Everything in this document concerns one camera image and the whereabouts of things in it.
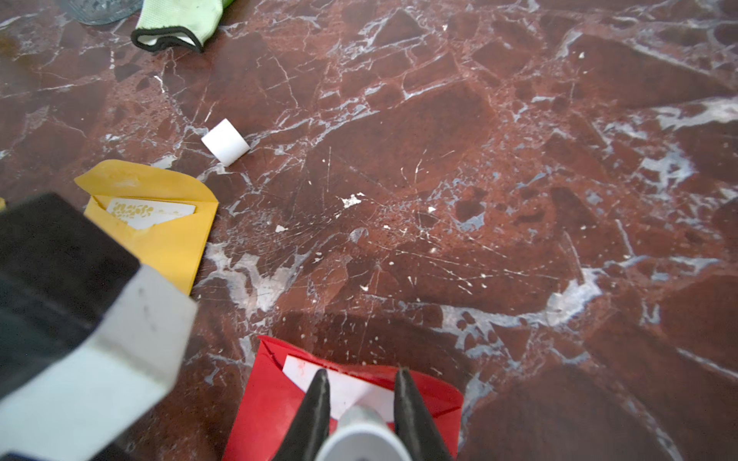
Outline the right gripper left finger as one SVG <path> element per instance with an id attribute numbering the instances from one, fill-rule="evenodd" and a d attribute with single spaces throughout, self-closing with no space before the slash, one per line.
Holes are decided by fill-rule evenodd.
<path id="1" fill-rule="evenodd" d="M 288 432 L 273 457 L 274 461 L 316 459 L 330 432 L 330 399 L 328 372 L 320 369 L 314 375 Z"/>

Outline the white glue stick cap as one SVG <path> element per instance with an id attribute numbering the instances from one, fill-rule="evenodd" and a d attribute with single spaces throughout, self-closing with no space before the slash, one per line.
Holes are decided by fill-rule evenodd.
<path id="1" fill-rule="evenodd" d="M 209 130 L 201 140 L 224 167 L 230 167 L 251 149 L 245 138 L 227 118 Z"/>

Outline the red envelope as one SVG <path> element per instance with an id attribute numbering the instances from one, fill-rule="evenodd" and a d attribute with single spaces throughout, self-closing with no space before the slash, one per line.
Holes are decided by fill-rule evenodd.
<path id="1" fill-rule="evenodd" d="M 340 365 L 263 336 L 223 458 L 272 459 L 320 368 L 331 380 L 331 429 L 351 405 L 370 406 L 393 425 L 396 367 Z"/>

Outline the blue glass vase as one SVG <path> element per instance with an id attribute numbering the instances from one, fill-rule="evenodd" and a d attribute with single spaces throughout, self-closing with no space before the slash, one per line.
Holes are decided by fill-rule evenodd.
<path id="1" fill-rule="evenodd" d="M 101 26 L 130 17 L 142 8 L 142 0 L 57 0 L 77 22 Z"/>

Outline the green work glove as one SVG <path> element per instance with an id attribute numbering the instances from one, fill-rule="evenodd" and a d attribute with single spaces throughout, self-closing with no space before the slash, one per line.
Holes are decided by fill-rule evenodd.
<path id="1" fill-rule="evenodd" d="M 202 53 L 233 0 L 144 0 L 133 44 L 158 52 L 181 46 Z"/>

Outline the white green glue stick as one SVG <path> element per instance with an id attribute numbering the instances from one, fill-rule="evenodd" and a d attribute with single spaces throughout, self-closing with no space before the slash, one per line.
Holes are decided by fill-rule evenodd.
<path id="1" fill-rule="evenodd" d="M 355 405 L 338 420 L 315 460 L 411 461 L 411 455 L 377 411 Z"/>

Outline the yellow envelope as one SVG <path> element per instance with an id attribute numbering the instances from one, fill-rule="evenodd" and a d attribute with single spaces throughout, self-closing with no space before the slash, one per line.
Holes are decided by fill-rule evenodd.
<path id="1" fill-rule="evenodd" d="M 85 215 L 184 294 L 190 294 L 218 201 L 196 178 L 128 161 L 102 161 L 77 177 Z"/>

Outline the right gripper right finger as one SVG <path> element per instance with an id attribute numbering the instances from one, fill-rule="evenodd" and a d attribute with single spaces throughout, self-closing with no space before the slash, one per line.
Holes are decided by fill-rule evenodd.
<path id="1" fill-rule="evenodd" d="M 395 433 L 411 460 L 453 460 L 409 369 L 396 375 L 393 405 Z"/>

